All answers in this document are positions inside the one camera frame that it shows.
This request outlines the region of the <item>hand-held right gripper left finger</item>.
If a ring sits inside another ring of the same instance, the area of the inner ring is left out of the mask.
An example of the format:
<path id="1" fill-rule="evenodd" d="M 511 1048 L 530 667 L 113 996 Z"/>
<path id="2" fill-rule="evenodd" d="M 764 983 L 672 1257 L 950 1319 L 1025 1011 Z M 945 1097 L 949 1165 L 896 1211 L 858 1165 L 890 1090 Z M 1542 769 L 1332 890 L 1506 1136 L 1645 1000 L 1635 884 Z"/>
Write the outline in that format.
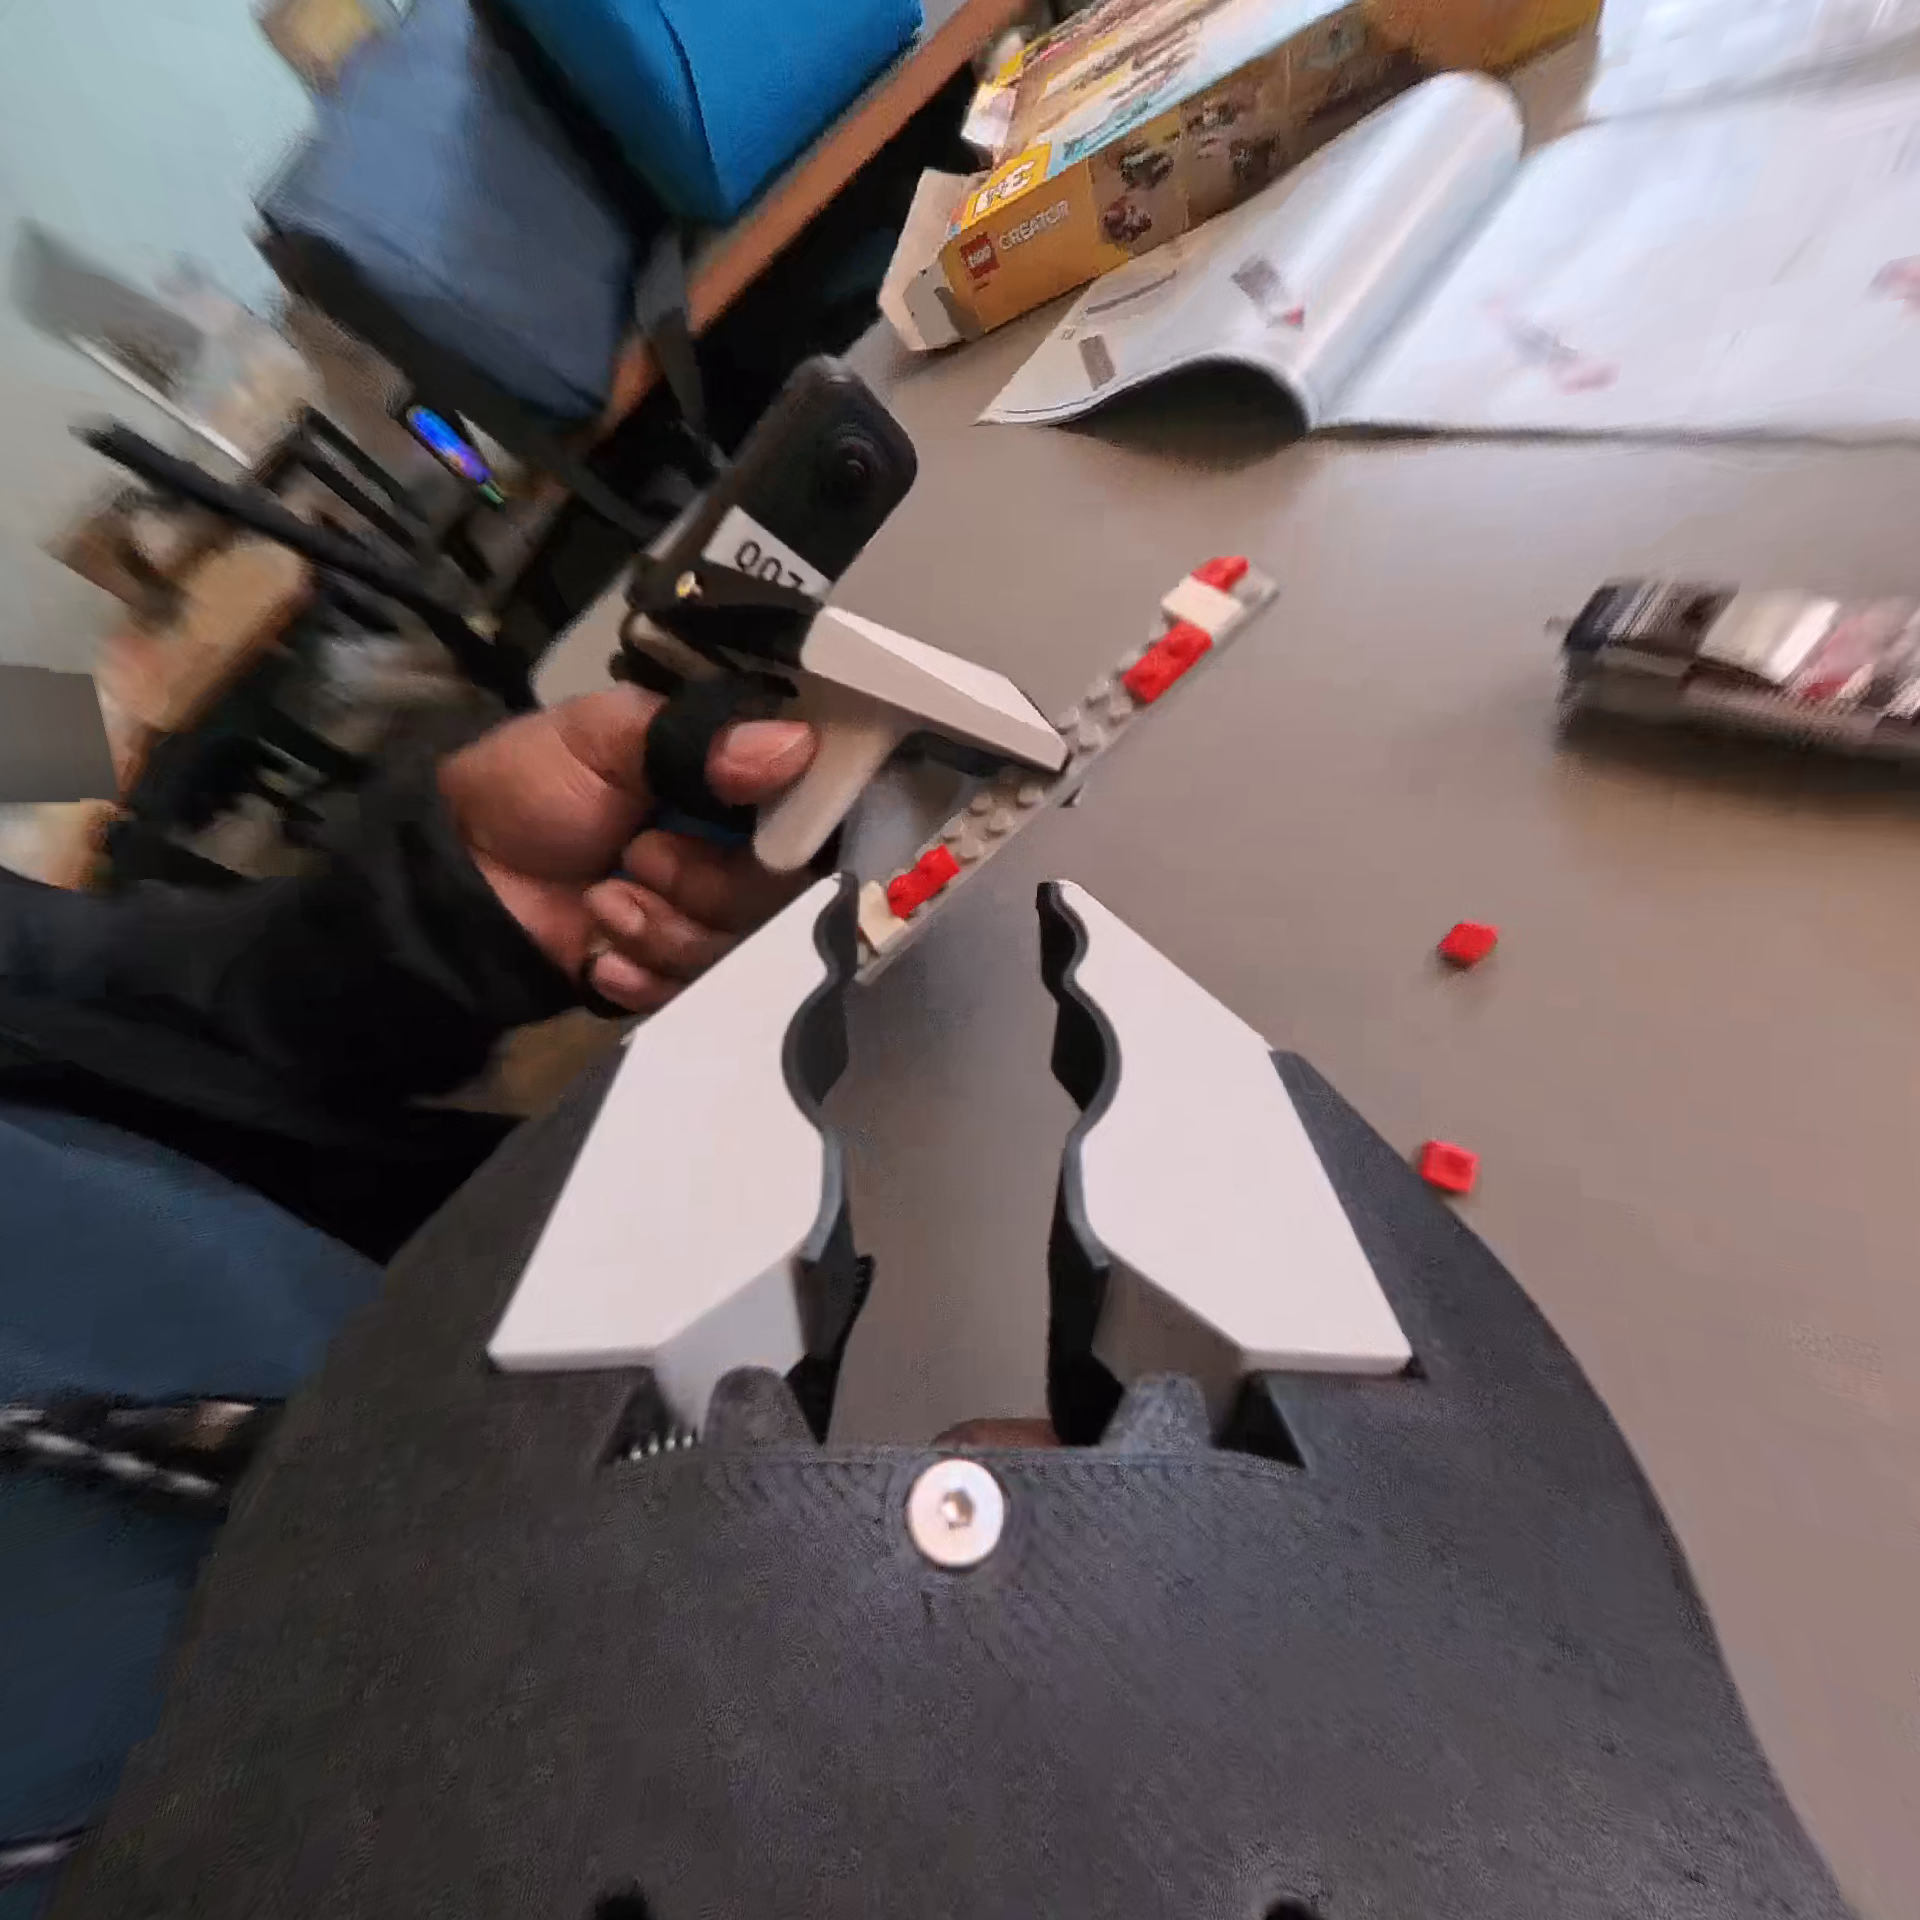
<path id="1" fill-rule="evenodd" d="M 489 1342 L 511 1376 L 643 1370 L 702 1429 L 735 1370 L 825 1431 L 870 1268 L 825 1103 L 848 1069 L 858 884 L 817 881 L 627 1040 Z"/>

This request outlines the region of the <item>person's blue garment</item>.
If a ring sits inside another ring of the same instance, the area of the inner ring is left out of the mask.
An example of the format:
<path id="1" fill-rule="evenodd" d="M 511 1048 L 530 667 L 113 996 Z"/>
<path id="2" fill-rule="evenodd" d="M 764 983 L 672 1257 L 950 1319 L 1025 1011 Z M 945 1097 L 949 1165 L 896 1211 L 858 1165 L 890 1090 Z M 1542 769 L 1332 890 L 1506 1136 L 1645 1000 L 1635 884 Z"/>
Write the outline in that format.
<path id="1" fill-rule="evenodd" d="M 104 1122 L 5 1109 L 5 1410 L 284 1402 L 380 1264 Z M 43 1917 L 155 1731 L 223 1520 L 93 1469 L 5 1456 L 5 1917 Z"/>

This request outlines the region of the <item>person's black jacket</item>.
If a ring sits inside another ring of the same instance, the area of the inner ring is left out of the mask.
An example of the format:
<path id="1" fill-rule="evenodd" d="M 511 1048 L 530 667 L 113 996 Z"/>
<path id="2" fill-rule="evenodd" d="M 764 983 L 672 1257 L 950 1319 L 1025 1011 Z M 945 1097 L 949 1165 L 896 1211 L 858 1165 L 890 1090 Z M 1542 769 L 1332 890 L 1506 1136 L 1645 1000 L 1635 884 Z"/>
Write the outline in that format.
<path id="1" fill-rule="evenodd" d="M 303 1224 L 388 1263 L 520 1128 L 415 1098 L 326 1094 L 287 1076 L 209 1121 L 204 1162 Z"/>

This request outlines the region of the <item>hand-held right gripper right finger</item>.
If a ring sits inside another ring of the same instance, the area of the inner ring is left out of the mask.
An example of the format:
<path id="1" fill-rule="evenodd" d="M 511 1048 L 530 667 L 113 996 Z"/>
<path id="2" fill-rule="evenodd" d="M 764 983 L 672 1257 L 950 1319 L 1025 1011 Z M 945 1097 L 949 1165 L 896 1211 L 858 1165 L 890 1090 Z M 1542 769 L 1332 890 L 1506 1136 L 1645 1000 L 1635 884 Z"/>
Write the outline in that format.
<path id="1" fill-rule="evenodd" d="M 1074 1118 L 1049 1234 L 1047 1409 L 1094 1444 L 1178 1376 L 1216 1440 L 1265 1376 L 1401 1380 L 1415 1346 L 1261 1032 L 1091 890 L 1036 890 Z"/>

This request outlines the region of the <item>grey black toy brick vehicle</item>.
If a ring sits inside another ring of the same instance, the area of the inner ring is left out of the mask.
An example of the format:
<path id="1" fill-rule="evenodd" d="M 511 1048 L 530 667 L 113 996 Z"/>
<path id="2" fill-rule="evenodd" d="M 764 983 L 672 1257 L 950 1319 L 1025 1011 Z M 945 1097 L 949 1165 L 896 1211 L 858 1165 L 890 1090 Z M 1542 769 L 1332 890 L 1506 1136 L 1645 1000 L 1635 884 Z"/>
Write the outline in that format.
<path id="1" fill-rule="evenodd" d="M 1918 600 L 1620 578 L 1548 626 L 1566 714 L 1918 762 Z"/>

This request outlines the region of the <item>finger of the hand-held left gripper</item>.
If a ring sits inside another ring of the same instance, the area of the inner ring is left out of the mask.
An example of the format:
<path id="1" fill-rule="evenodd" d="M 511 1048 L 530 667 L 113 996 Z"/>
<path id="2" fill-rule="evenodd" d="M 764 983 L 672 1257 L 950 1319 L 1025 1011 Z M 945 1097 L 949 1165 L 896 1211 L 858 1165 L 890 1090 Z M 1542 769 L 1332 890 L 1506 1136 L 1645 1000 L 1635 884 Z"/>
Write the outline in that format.
<path id="1" fill-rule="evenodd" d="M 772 874 L 815 862 L 918 736 L 1049 777 L 1070 760 L 1069 743 L 1018 684 L 842 608 L 817 615 L 784 676 L 797 686 L 797 718 L 815 733 L 815 755 L 756 818 L 754 859 Z"/>

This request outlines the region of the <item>dark blue cushioned chair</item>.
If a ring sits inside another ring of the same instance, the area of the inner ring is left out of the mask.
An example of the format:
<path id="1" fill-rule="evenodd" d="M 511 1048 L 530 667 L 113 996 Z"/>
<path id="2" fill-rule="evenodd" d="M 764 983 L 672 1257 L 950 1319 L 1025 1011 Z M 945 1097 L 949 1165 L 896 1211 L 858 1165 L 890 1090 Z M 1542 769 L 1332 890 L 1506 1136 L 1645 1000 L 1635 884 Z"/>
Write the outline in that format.
<path id="1" fill-rule="evenodd" d="M 469 4 L 350 54 L 257 215 L 282 284 L 409 383 L 561 431 L 609 407 L 632 235 Z"/>

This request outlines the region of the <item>person's left hand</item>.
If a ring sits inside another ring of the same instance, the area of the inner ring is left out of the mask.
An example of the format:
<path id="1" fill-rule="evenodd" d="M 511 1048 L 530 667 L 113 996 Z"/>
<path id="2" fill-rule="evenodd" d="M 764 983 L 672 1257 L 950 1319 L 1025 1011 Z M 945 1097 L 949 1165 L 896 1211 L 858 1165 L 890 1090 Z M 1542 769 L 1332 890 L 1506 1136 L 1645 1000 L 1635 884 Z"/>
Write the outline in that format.
<path id="1" fill-rule="evenodd" d="M 664 699 L 616 684 L 483 734 L 440 769 L 493 895 L 590 1000 L 649 1015 L 813 887 L 751 846 L 657 825 L 644 759 Z"/>

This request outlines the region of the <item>grey desk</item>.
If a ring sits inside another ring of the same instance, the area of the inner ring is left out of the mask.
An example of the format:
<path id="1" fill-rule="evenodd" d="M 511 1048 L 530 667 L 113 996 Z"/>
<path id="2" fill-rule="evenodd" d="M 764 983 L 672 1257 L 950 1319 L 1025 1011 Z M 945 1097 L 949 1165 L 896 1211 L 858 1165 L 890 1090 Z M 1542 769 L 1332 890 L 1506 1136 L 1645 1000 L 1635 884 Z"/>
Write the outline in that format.
<path id="1" fill-rule="evenodd" d="M 1916 1917 L 1916 785 L 1728 739 L 1559 731 L 1548 624 L 1620 574 L 1916 592 L 1911 444 L 1292 443 L 1273 388 L 1088 429 L 983 409 L 1054 324 L 850 352 L 921 476 L 855 613 L 1062 709 L 1199 561 L 1276 604 L 850 1009 L 876 1258 L 842 1444 L 1044 1405 L 1074 1109 L 1034 895 L 1093 892 L 1455 1211 L 1643 1460 L 1798 1816 Z M 1455 972 L 1457 923 L 1500 929 Z"/>

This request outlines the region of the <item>yellow toy brick set box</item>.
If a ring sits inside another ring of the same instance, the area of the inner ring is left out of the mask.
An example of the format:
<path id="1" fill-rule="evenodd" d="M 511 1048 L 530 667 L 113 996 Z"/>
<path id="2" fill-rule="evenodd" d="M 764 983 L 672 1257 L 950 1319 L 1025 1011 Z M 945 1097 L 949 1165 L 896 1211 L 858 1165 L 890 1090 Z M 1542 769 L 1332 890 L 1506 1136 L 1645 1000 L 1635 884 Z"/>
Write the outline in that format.
<path id="1" fill-rule="evenodd" d="M 1107 2 L 975 90 L 971 177 L 929 171 L 878 308 L 901 347 L 983 338 L 1235 211 L 1424 80 L 1506 75 L 1600 2 Z"/>

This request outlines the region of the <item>grey toy brick plate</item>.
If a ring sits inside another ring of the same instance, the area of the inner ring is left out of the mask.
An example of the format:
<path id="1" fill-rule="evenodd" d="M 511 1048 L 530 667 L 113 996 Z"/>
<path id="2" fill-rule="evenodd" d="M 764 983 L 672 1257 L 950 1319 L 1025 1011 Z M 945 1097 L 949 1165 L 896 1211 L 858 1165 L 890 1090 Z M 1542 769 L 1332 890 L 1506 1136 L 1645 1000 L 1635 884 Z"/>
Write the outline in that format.
<path id="1" fill-rule="evenodd" d="M 1097 767 L 1136 736 L 1182 686 L 1201 679 L 1257 624 L 1281 585 L 1251 559 L 1215 557 L 1168 588 L 1140 645 L 1057 718 L 1066 760 L 1057 772 L 1012 767 L 977 779 L 912 856 L 860 884 L 855 980 L 876 983 L 911 953 L 939 914 L 1028 829 L 1074 804 Z"/>

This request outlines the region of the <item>open instruction booklet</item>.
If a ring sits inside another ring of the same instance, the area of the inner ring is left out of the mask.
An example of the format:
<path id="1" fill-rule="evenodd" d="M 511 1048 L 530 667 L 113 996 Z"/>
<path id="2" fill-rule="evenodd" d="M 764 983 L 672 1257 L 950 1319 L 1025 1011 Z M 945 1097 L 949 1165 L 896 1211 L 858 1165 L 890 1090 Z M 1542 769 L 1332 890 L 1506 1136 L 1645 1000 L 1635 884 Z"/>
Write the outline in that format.
<path id="1" fill-rule="evenodd" d="M 1308 432 L 1916 443 L 1916 56 L 1591 118 L 1432 78 L 1094 281 L 981 412 L 1251 372 Z"/>

